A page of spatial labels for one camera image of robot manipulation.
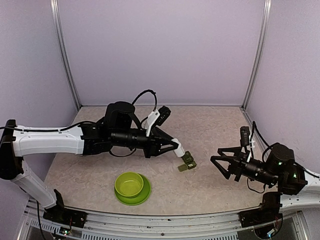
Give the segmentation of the white pill bottle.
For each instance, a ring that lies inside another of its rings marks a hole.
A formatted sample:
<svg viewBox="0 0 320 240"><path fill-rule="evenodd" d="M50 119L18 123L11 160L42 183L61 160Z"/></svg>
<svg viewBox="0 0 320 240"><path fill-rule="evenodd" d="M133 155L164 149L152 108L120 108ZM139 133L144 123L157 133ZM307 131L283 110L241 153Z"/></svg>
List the white pill bottle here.
<svg viewBox="0 0 320 240"><path fill-rule="evenodd" d="M178 158L182 158L186 153L184 147L177 138L173 138L172 141L178 144L178 147L173 152Z"/></svg>

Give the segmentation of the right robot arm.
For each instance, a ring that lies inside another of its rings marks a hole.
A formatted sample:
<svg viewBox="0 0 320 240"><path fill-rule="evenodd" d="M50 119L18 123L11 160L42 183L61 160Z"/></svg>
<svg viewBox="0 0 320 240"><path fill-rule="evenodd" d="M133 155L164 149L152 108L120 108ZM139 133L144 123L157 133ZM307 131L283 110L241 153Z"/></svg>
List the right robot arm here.
<svg viewBox="0 0 320 240"><path fill-rule="evenodd" d="M255 122L252 127L242 126L240 145L219 148L218 154L211 156L210 161L226 179L234 175L234 180L238 182L245 176L248 181L262 183L264 188L277 186L277 191L260 192L263 195L262 203L255 216L260 222L266 222L283 206L282 195L296 196L302 191L310 192L320 175L298 164L294 151L279 142L267 144L261 160L255 159L254 134L260 134Z"/></svg>

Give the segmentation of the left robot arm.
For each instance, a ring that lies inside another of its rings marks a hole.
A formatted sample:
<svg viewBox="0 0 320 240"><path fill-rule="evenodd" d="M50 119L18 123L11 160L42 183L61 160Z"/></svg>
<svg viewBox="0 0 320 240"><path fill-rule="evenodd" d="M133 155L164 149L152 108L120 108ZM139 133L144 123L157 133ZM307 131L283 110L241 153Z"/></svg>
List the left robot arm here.
<svg viewBox="0 0 320 240"><path fill-rule="evenodd" d="M105 116L97 122L82 121L63 128L18 126L10 119L0 139L0 177L16 183L57 221L66 222L70 211L61 194L47 187L23 157L55 153L90 156L109 152L112 147L125 147L142 149L146 158L170 151L180 158L185 151L179 140L159 128L170 114L170 109L163 106L154 109L141 123L132 103L118 101L109 104Z"/></svg>

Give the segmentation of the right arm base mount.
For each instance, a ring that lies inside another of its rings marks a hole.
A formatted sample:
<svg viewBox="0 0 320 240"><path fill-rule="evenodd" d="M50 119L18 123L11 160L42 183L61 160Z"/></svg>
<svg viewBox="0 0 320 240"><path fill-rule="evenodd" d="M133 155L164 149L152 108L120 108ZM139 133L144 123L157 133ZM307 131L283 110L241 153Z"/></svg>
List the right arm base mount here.
<svg viewBox="0 0 320 240"><path fill-rule="evenodd" d="M278 209L260 210L258 208L241 211L238 216L242 228L265 224L283 218L283 214L279 213Z"/></svg>

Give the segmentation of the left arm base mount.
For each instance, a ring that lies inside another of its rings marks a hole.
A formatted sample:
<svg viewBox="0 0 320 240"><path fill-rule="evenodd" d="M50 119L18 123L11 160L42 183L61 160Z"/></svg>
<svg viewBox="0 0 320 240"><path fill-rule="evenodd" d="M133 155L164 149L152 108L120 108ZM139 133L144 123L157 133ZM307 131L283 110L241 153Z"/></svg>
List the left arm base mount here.
<svg viewBox="0 0 320 240"><path fill-rule="evenodd" d="M43 218L69 227L84 228L87 215L84 211L53 207L44 211Z"/></svg>

